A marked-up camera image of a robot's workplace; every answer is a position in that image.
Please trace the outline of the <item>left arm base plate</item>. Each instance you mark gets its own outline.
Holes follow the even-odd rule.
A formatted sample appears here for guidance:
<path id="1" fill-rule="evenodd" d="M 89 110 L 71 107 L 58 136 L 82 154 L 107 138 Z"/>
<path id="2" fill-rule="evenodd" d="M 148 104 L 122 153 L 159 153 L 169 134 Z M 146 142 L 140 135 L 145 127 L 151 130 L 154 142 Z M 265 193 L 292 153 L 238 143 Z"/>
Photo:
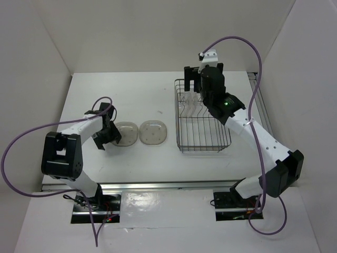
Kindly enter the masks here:
<path id="1" fill-rule="evenodd" d="M 71 200 L 74 204 L 71 224 L 91 223 L 89 206 L 92 210 L 94 223 L 102 223 L 105 219 L 107 219 L 106 223 L 119 223 L 121 197 L 121 194 L 105 194 L 101 203 L 89 199 L 90 205 L 88 205 L 84 197 L 80 194 L 77 194 L 74 198 L 67 194 L 63 195 L 64 199 Z"/>

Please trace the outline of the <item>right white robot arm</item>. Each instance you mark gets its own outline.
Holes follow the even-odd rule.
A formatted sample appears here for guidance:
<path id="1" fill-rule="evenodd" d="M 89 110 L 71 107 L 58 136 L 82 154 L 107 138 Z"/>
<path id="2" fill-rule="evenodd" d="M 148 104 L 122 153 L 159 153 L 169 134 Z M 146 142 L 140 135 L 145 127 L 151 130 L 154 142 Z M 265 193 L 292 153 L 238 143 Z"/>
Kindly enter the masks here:
<path id="1" fill-rule="evenodd" d="M 230 201 L 240 207 L 248 198 L 260 194 L 277 198 L 300 177 L 304 155 L 279 143 L 249 117 L 244 103 L 226 91 L 222 68 L 222 63 L 216 67 L 206 66 L 201 71 L 198 67 L 184 67 L 184 89 L 188 91 L 193 82 L 194 91 L 201 95 L 201 102 L 210 115 L 262 156 L 264 172 L 234 184 L 230 188 Z"/>

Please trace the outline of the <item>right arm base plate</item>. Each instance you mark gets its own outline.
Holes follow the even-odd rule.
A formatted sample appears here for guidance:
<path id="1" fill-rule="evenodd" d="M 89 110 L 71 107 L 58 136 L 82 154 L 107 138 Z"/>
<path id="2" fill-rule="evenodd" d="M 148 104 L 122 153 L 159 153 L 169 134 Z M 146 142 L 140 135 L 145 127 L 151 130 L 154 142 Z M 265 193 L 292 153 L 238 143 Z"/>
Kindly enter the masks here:
<path id="1" fill-rule="evenodd" d="M 215 209 L 216 221 L 240 221 L 252 219 L 263 219 L 263 214 L 255 214 L 255 205 L 261 206 L 257 200 L 258 196 L 252 196 L 247 199 L 235 196 L 230 189 L 215 190 L 210 205 Z"/>

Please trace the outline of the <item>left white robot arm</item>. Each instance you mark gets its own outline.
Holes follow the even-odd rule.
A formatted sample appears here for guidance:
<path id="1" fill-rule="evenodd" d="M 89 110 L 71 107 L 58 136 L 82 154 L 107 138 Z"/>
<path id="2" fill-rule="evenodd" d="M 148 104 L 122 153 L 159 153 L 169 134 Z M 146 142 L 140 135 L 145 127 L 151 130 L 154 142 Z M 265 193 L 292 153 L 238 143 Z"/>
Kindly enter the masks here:
<path id="1" fill-rule="evenodd" d="M 109 142 L 119 143 L 122 136 L 114 124 L 116 109 L 102 102 L 98 110 L 89 110 L 84 117 L 61 132 L 45 137 L 41 171 L 86 195 L 85 204 L 92 210 L 104 204 L 102 187 L 83 170 L 82 145 L 92 138 L 99 150 Z"/>

